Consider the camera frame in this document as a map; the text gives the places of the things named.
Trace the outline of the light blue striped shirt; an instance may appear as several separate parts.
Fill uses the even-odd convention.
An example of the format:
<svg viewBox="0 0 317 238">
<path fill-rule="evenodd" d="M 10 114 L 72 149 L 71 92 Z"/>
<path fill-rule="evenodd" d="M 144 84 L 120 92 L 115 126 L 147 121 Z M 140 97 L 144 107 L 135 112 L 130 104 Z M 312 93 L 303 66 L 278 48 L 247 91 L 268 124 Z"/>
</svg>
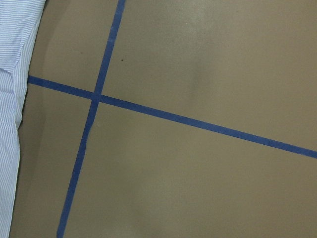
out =
<svg viewBox="0 0 317 238">
<path fill-rule="evenodd" d="M 10 233 L 20 161 L 18 129 L 45 1 L 0 2 L 0 236 Z"/>
</svg>

